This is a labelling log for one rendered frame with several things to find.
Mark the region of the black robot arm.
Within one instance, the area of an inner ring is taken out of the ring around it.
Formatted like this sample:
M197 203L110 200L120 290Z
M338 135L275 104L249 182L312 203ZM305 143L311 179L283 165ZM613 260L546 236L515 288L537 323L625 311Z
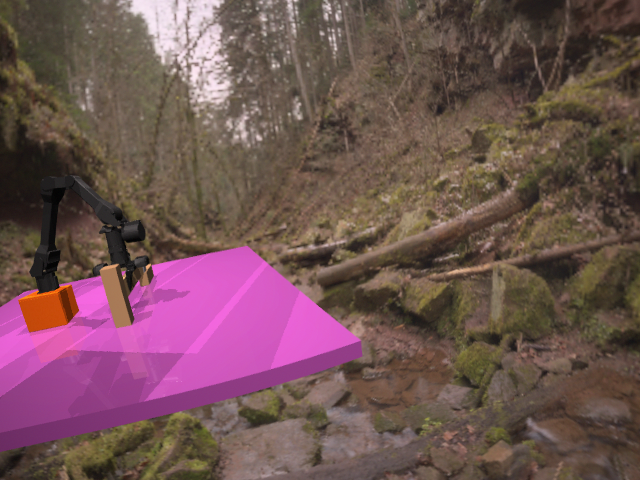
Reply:
M55 246L58 207L65 190L74 190L95 211L103 225L99 234L105 233L108 247L145 240L145 229L141 220L129 222L121 208L105 201L79 176L46 176L40 184L43 198L41 243L35 253L34 264L29 273L35 277L39 292L47 293L59 289L55 275L60 261L60 250ZM110 224L112 227L108 227ZM121 226L120 229L117 226ZM43 272L43 270L46 270Z

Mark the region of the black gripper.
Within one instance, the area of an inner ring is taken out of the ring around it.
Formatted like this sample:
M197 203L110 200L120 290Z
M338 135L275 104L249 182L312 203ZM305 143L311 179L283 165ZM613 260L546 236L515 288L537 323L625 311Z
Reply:
M119 244L116 246L111 246L108 247L108 252L110 254L110 258L111 258L111 264L109 265L117 265L120 264L121 268L125 267L127 268L125 273L127 276L127 282L128 282L128 288L129 290L131 290L131 283L132 283L132 273L133 271L135 271L136 268L140 268L140 267L144 267L149 265L150 261L149 261L149 257L147 255L142 255L142 256L138 256L136 257L136 259L134 261L129 261L128 258L128 253L126 250L126 245L125 244ZM100 269L109 266L107 263L102 263L102 264L98 264L96 265L96 267L94 267L92 269L93 275L94 276L98 276L101 275L100 274Z

